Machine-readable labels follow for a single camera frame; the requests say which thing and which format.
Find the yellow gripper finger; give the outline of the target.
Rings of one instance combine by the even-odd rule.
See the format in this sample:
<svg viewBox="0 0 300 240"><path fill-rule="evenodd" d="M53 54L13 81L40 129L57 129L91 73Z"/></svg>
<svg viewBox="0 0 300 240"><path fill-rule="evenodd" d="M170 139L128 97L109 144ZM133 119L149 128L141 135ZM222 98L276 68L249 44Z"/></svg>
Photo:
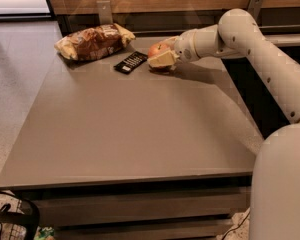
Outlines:
<svg viewBox="0 0 300 240"><path fill-rule="evenodd" d="M179 56L170 48L163 50L151 50L148 52L148 64L152 68L162 68L174 65Z"/></svg>
<svg viewBox="0 0 300 240"><path fill-rule="evenodd" d="M167 39L164 39L159 43L159 48L160 49L170 48L171 50L173 50L177 39L178 39L177 36L172 36Z"/></svg>

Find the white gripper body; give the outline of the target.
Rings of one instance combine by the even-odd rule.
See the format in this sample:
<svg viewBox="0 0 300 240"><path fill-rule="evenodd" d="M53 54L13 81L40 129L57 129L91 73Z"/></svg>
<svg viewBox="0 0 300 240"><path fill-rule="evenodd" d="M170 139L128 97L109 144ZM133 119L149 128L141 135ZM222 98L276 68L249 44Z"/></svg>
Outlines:
<svg viewBox="0 0 300 240"><path fill-rule="evenodd" d="M182 62L193 62L200 59L194 45L196 32L196 29L185 31L175 40L174 50Z"/></svg>

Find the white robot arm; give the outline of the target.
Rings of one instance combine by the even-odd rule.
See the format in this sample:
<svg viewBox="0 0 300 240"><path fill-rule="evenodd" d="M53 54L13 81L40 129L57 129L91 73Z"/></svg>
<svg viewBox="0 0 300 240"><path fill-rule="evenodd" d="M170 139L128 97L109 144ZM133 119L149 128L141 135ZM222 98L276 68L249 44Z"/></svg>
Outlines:
<svg viewBox="0 0 300 240"><path fill-rule="evenodd" d="M278 48L243 9L187 30L148 50L152 68L205 57L244 58L288 124L263 141L251 181L249 240L300 240L300 64Z"/></svg>

